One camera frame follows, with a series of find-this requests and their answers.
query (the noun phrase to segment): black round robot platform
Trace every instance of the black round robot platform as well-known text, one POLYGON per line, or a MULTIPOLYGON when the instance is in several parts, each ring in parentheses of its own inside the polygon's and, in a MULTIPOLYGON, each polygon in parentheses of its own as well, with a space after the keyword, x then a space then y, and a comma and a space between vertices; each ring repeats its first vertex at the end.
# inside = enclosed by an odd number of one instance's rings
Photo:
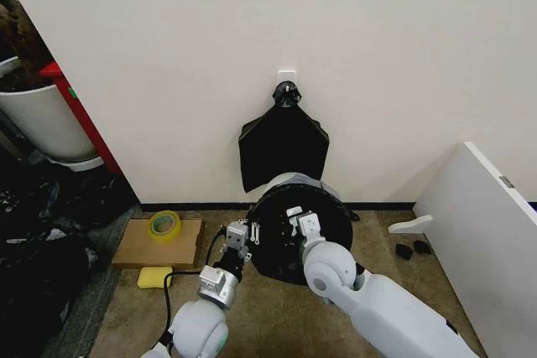
POLYGON ((300 231, 292 236, 293 226, 286 215, 287 209, 296 206, 304 212, 316 213, 321 235, 348 250, 352 245, 352 221, 347 208, 334 195, 322 186, 304 183, 277 185, 250 209, 248 225, 253 222, 259 224, 259 245, 248 243, 253 265, 264 276, 306 285, 301 259, 305 238, 300 231))

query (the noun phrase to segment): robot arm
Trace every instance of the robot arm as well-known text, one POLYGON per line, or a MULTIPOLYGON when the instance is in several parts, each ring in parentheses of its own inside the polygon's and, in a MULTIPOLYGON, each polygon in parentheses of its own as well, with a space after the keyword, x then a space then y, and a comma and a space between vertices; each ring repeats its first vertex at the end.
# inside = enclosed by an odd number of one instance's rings
POLYGON ((241 222, 226 230, 226 245, 221 261, 204 266, 200 273, 201 299, 187 302, 174 317, 159 342, 142 358, 170 358, 174 346, 184 358, 213 358, 227 340, 225 310, 231 308, 235 287, 242 279, 242 267, 249 260, 246 240, 248 228, 241 222))
MULTIPOLYGON (((302 261, 310 289, 337 305, 357 332, 384 356, 413 358, 475 358, 455 328, 435 310, 391 279, 357 264, 343 246, 321 236, 317 214, 288 210, 289 222, 305 238, 302 261)), ((227 228, 225 253, 214 267, 205 266, 198 291, 202 298, 184 304, 169 330, 143 358, 170 358, 172 345, 184 358, 215 357, 227 339, 224 310, 230 309, 242 265, 251 257, 248 228, 234 222, 227 228)))
POLYGON ((387 357, 477 357, 455 328, 391 279, 356 264, 343 246, 325 241, 315 213, 295 217, 306 237, 310 289, 351 317, 357 332, 387 357))

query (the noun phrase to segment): baseboard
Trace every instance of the baseboard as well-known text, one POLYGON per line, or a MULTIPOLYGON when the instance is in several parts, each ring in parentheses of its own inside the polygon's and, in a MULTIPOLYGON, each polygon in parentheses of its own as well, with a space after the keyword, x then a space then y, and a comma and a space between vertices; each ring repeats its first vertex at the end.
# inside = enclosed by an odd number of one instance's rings
POLYGON ((388 210, 388 211, 399 211, 399 210, 412 210, 414 207, 414 201, 397 201, 397 202, 347 202, 343 203, 350 210, 388 210))
MULTIPOLYGON (((253 203, 142 203, 142 210, 248 210, 253 203)), ((349 210, 412 210, 414 203, 344 203, 349 210)))

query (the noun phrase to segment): yellow sponge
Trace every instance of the yellow sponge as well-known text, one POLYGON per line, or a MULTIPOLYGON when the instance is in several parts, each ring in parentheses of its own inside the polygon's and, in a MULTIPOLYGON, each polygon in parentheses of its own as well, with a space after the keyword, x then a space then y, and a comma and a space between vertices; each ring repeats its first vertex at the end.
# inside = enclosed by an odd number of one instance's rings
MULTIPOLYGON (((164 277, 172 272, 171 267, 143 267, 138 276, 138 288, 164 288, 164 277)), ((166 281, 171 284, 171 276, 166 281)))

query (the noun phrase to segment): masking tape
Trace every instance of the masking tape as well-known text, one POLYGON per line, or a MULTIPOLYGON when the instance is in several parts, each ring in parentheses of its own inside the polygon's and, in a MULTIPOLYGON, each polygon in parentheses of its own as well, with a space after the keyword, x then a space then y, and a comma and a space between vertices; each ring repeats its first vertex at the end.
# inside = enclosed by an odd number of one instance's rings
POLYGON ((159 211, 151 217, 148 233, 157 241, 169 241, 181 233, 181 220, 175 211, 159 211))

